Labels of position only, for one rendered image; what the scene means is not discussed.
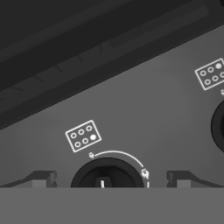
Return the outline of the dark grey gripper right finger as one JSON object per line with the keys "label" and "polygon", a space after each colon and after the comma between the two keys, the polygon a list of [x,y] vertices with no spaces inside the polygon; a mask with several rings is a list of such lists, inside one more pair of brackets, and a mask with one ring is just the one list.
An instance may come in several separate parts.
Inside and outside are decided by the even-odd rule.
{"label": "dark grey gripper right finger", "polygon": [[168,171],[166,178],[167,187],[171,188],[224,188],[224,185],[218,185],[198,178],[190,171]]}

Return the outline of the black stove knob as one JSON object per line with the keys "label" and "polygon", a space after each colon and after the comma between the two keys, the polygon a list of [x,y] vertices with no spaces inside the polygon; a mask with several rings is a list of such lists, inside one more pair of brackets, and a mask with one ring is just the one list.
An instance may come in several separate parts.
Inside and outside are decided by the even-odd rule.
{"label": "black stove knob", "polygon": [[216,146],[224,153],[224,100],[213,112],[211,135]]}
{"label": "black stove knob", "polygon": [[144,188],[138,171],[114,157],[101,157],[84,164],[74,175],[71,187]]}

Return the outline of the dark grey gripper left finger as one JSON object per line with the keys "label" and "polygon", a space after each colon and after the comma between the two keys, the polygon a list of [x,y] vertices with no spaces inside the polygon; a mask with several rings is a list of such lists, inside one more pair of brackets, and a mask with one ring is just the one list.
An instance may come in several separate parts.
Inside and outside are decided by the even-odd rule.
{"label": "dark grey gripper left finger", "polygon": [[0,188],[52,188],[57,186],[56,171],[33,171],[27,177],[0,185]]}

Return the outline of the grey stove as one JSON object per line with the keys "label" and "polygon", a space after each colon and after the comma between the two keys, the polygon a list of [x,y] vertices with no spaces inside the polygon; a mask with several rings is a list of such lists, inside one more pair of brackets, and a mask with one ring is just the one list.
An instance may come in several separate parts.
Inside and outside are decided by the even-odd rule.
{"label": "grey stove", "polygon": [[211,119],[224,100],[224,0],[119,7],[0,62],[0,186],[97,158],[161,187],[169,170],[224,186]]}

